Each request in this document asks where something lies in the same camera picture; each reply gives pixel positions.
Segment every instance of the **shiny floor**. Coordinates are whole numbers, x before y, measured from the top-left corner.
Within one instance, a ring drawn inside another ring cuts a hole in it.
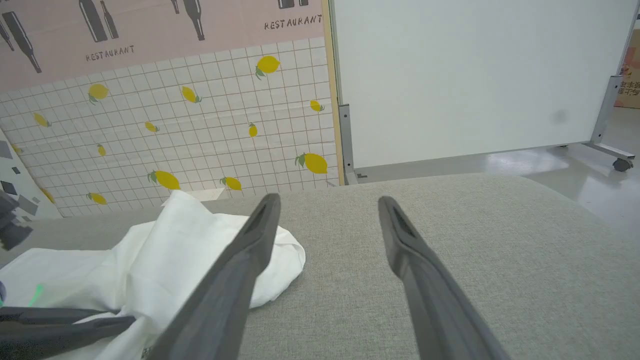
[[[603,143],[640,156],[640,110],[615,108]],[[473,172],[520,175],[575,200],[640,239],[640,162],[618,172],[613,169],[614,160],[576,144],[358,168],[356,173],[367,176],[359,183]]]

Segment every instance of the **white fabric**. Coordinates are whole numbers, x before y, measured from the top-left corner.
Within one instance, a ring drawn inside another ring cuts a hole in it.
[[[5,305],[27,306],[43,284],[35,307],[121,309],[117,316],[137,319],[127,331],[56,359],[139,359],[247,218],[212,214],[176,190],[155,222],[132,226],[111,250],[31,249],[19,256],[0,269]],[[278,227],[271,261],[256,280],[250,307],[275,300],[302,272],[305,260],[302,246]]]

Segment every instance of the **whiteboard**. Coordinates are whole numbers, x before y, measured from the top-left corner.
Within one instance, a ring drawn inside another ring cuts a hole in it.
[[[334,0],[356,167],[590,140],[637,0]]]

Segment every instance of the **gray fabric surface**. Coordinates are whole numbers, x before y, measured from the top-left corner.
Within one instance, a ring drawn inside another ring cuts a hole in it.
[[[638,359],[640,243],[521,177],[428,177],[282,194],[280,225],[307,264],[253,310],[241,359],[416,359],[377,199],[391,195],[514,359]],[[260,199],[205,203],[249,215]],[[159,209],[29,223],[29,247],[109,249]]]

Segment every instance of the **bottle print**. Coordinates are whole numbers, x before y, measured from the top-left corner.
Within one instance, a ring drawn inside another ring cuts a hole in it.
[[[100,1],[100,5],[102,5],[102,11],[104,12],[104,23],[107,24],[109,35],[111,35],[111,38],[118,38],[118,30],[116,29],[116,24],[113,22],[113,18],[107,10],[107,6],[104,4],[104,1]]]
[[[202,15],[202,9],[200,8],[200,0],[184,0],[184,10],[187,11],[187,15],[193,21],[193,27],[196,28],[198,34],[198,40],[204,40],[204,32],[202,31],[202,21],[200,16]]]
[[[295,0],[278,0],[278,7],[281,9],[292,8]]]
[[[0,36],[2,36],[6,44],[9,45],[11,51],[15,51],[15,49],[13,48],[13,44],[11,44],[11,39],[9,39],[9,34],[4,29],[4,26],[2,26],[2,22],[0,22]]]
[[[180,9],[178,9],[178,0],[171,0],[171,4],[173,4],[173,9],[175,13],[180,13]]]
[[[38,60],[36,60],[35,55],[33,54],[33,46],[27,37],[27,32],[24,31],[18,16],[15,12],[6,12],[2,14],[4,21],[6,22],[7,28],[11,31],[13,35],[13,39],[15,43],[18,44],[18,47],[22,52],[29,58],[29,61],[33,65],[33,68],[36,69],[37,73],[41,73],[40,65],[38,64]]]
[[[98,15],[98,10],[95,8],[93,1],[79,0],[79,5],[93,41],[101,42],[107,40],[107,33],[104,32],[100,15]]]

